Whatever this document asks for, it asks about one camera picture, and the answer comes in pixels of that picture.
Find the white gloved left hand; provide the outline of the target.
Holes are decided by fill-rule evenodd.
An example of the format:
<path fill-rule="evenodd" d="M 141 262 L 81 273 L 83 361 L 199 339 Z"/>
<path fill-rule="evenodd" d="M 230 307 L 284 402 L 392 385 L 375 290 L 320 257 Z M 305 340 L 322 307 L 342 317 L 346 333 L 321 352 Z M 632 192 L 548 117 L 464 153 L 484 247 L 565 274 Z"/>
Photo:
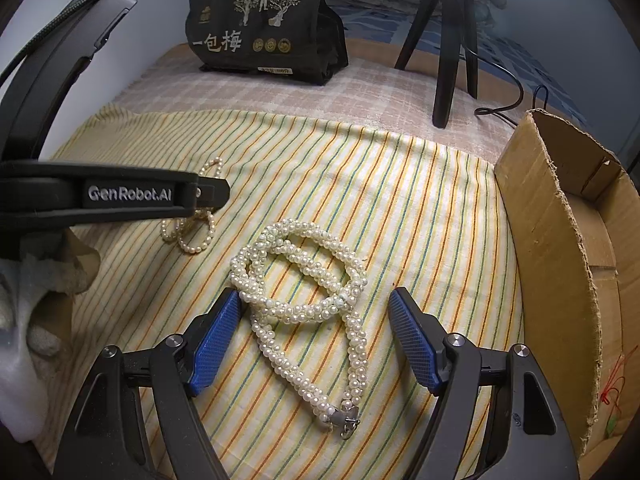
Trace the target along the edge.
<path fill-rule="evenodd" d="M 43 430 L 48 382 L 70 352 L 74 299 L 100 262 L 70 229 L 27 237 L 1 260 L 1 425 L 18 442 Z"/>

